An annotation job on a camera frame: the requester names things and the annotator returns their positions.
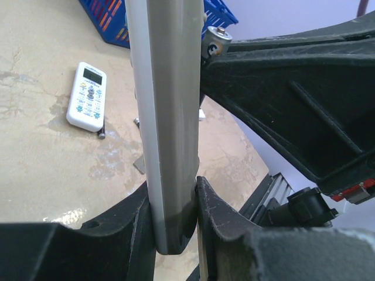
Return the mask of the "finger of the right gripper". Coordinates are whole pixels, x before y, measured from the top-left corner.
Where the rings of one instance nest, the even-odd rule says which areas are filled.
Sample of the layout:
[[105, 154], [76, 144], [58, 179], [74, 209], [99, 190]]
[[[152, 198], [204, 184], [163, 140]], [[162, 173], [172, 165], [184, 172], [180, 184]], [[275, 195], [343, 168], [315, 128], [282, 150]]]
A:
[[374, 38], [374, 12], [337, 25], [291, 35], [233, 41], [230, 44], [229, 52], [251, 52], [255, 50], [312, 46], [371, 38]]
[[374, 44], [228, 53], [202, 70], [201, 89], [323, 194], [374, 197]]

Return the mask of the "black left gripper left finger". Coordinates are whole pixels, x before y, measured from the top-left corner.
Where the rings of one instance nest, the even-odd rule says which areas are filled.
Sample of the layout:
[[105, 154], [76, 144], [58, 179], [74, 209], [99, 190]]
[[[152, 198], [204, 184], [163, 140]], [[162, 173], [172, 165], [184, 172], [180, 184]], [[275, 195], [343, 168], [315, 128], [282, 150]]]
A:
[[1, 280], [153, 280], [154, 266], [145, 183], [80, 229], [1, 224]]

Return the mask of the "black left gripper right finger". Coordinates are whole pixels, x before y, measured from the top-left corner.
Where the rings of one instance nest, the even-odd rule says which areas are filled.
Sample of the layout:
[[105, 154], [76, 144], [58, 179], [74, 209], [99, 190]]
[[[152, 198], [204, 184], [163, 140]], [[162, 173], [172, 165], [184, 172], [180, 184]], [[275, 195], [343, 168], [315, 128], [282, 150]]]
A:
[[373, 280], [374, 233], [261, 228], [198, 177], [199, 264], [190, 280]]

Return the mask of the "grey battery cover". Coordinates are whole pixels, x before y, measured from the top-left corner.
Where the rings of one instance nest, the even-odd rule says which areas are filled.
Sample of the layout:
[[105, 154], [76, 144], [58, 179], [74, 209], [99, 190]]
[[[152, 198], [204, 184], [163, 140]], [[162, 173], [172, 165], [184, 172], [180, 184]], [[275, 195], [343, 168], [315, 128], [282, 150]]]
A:
[[141, 173], [145, 174], [146, 173], [146, 168], [145, 168], [145, 162], [144, 162], [144, 156], [141, 155], [134, 163], [133, 166]]

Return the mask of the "AAA battery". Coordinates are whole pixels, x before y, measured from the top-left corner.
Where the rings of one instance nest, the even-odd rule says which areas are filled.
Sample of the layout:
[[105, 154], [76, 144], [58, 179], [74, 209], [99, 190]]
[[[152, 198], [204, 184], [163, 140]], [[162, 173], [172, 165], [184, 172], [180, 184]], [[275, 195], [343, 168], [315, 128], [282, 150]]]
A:
[[208, 26], [202, 40], [201, 56], [209, 59], [225, 54], [232, 40], [232, 36], [226, 32], [225, 28]]

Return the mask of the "white air conditioner remote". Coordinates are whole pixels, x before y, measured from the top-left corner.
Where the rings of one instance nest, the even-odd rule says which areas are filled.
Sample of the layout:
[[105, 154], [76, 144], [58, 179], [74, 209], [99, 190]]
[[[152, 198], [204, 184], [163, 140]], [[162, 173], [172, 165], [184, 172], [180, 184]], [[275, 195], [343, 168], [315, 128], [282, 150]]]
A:
[[80, 62], [67, 107], [68, 123], [89, 132], [102, 129], [106, 89], [107, 75], [86, 62]]

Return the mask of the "grey beige remote control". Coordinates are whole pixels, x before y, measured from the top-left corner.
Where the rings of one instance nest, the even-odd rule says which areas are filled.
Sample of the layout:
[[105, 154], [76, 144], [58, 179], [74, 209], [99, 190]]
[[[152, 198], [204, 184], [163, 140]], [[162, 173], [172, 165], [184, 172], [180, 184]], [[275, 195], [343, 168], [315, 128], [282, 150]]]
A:
[[202, 1], [127, 1], [131, 63], [157, 251], [195, 231]]

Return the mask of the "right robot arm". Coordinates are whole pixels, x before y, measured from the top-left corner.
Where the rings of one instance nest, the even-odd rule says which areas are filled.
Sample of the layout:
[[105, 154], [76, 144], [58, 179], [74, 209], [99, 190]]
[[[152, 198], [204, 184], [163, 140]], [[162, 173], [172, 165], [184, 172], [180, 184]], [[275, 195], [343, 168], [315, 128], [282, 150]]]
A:
[[326, 199], [374, 198], [374, 13], [231, 43], [204, 59], [201, 91], [315, 187], [266, 177], [236, 211], [199, 177], [190, 280], [373, 280], [374, 232], [336, 229]]

